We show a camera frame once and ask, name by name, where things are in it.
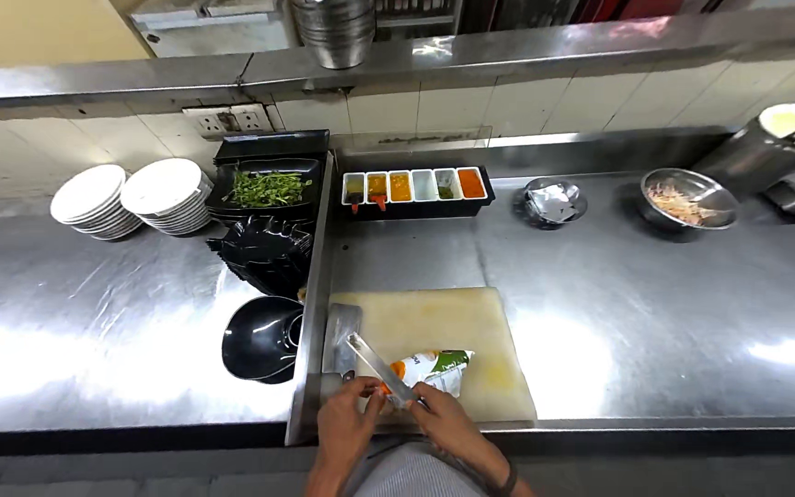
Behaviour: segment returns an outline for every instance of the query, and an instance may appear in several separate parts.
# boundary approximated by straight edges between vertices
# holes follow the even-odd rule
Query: shredded food
[[[649,186],[646,195],[659,209],[690,225],[701,225],[704,220],[717,213],[716,210],[700,207],[673,185],[658,183]]]

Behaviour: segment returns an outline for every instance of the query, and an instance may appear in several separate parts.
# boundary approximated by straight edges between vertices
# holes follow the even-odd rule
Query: stack of white plates
[[[127,180],[121,203],[158,231],[188,234],[210,222],[204,201],[213,187],[198,164],[189,159],[164,159]]]
[[[128,174],[104,164],[76,174],[51,200],[51,217],[97,240],[115,240],[143,223],[122,207],[118,198]]]

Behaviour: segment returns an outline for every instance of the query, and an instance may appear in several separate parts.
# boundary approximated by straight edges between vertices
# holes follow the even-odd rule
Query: bracelet
[[[505,484],[501,488],[493,485],[491,493],[495,497],[511,497],[515,485],[517,485],[517,468],[514,467],[513,462],[508,461],[508,479],[505,480]]]

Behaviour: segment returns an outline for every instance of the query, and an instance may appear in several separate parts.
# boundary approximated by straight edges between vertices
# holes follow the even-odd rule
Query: stack of black plates
[[[299,173],[300,180],[312,183],[302,191],[302,202],[282,207],[241,207],[230,199],[235,174],[241,173]],[[248,216],[271,216],[281,221],[303,224],[315,220],[315,206],[321,194],[321,161],[310,158],[277,158],[268,160],[242,160],[236,164],[216,167],[214,191],[207,198],[210,217],[223,225],[234,225]]]
[[[312,234],[271,217],[236,222],[223,238],[207,240],[229,269],[262,293],[296,298],[308,279]]]

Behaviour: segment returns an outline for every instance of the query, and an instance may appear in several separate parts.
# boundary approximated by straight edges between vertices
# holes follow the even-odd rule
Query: person
[[[389,451],[350,490],[352,472],[367,451],[386,398],[377,378],[358,377],[343,384],[318,412],[319,447],[305,497],[534,495],[452,395],[425,383],[417,383],[413,391],[427,408],[419,402],[407,407],[433,444],[406,443]],[[358,397],[369,398],[363,413]]]

